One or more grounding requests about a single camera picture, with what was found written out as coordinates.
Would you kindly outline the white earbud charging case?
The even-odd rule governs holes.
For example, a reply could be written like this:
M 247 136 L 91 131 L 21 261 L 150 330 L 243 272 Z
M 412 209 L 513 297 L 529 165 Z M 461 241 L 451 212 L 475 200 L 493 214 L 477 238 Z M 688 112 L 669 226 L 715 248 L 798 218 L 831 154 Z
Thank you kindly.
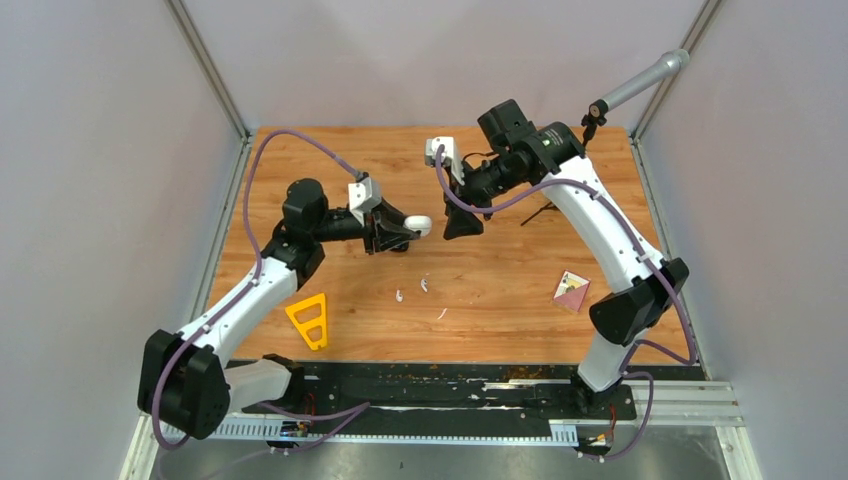
M 425 215 L 411 215 L 404 219 L 404 227 L 419 238 L 428 236 L 432 230 L 432 225 L 432 219 Z

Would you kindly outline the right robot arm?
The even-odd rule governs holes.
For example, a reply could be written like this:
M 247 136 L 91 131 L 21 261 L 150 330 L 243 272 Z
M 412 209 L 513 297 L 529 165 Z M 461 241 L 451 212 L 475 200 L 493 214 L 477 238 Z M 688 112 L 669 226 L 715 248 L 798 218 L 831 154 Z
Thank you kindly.
M 571 223 L 601 267 L 610 292 L 589 309 L 595 334 L 579 363 L 571 403 L 596 417 L 611 403 L 645 333 L 670 308 L 689 276 L 680 258 L 668 259 L 641 235 L 603 186 L 585 146 L 561 122 L 543 128 L 517 102 L 504 101 L 478 119 L 490 158 L 471 166 L 452 137 L 427 140 L 425 161 L 444 191 L 451 240 L 480 235 L 483 219 L 540 192 Z

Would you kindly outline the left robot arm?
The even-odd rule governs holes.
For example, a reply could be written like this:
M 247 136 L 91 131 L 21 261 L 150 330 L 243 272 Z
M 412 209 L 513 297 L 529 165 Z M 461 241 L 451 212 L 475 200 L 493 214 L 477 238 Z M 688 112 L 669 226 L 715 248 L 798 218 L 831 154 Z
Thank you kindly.
M 312 278 L 325 243 L 360 240 L 368 254 L 404 251 L 432 228 L 430 217 L 407 215 L 383 199 L 370 177 L 349 184 L 348 200 L 330 207 L 312 178 L 288 187 L 282 218 L 245 277 L 178 332 L 158 330 L 146 341 L 137 396 L 142 412 L 205 439 L 245 407 L 270 401 L 293 413 L 304 405 L 307 389 L 293 361 L 269 354 L 230 367 L 239 345 Z

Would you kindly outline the yellow triangular plastic piece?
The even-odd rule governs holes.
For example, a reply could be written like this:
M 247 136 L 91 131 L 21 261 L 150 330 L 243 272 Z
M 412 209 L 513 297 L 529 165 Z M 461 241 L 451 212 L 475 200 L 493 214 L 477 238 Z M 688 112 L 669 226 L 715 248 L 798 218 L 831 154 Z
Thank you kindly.
M 328 346 L 327 297 L 318 293 L 284 308 L 285 314 L 311 351 Z

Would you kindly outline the red playing card box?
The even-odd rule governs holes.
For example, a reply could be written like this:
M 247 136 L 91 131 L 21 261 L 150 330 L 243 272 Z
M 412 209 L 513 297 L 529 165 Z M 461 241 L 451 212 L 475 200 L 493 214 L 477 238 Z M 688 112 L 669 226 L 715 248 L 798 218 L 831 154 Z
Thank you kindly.
M 587 296 L 591 281 L 569 270 L 565 270 L 552 295 L 558 307 L 579 312 Z

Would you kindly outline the black tripod stand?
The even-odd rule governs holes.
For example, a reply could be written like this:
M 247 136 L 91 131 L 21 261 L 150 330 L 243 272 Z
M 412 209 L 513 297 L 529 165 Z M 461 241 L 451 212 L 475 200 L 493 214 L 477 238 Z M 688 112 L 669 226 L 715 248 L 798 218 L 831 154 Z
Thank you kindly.
M 603 99 L 598 99 L 593 102 L 589 107 L 587 113 L 581 119 L 581 126 L 584 128 L 583 136 L 582 136 L 582 146 L 583 150 L 587 151 L 588 143 L 594 138 L 597 129 L 600 126 L 604 126 L 607 122 L 606 114 L 609 111 L 608 103 Z M 535 219 L 542 212 L 547 210 L 554 210 L 555 205 L 552 202 L 548 202 L 542 207 L 540 207 L 537 211 L 535 211 L 528 218 L 523 220 L 520 223 L 520 226 L 523 227 L 531 220 Z

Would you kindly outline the grey metal cylinder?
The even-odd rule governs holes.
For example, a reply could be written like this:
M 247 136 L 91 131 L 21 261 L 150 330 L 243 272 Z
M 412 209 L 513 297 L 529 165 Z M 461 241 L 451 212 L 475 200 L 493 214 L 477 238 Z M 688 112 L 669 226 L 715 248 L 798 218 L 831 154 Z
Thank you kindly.
M 690 62 L 685 49 L 665 52 L 651 66 L 594 101 L 588 109 L 590 118 L 600 119 L 648 88 L 681 72 Z

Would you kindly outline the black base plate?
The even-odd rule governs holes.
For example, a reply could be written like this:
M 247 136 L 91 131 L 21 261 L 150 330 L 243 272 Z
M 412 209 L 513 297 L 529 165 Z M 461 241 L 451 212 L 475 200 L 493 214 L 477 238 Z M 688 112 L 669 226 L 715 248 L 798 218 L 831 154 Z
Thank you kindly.
M 321 413 L 368 402 L 407 409 L 517 409 L 543 419 L 630 421 L 629 386 L 584 394 L 572 364 L 305 361 L 305 390 Z

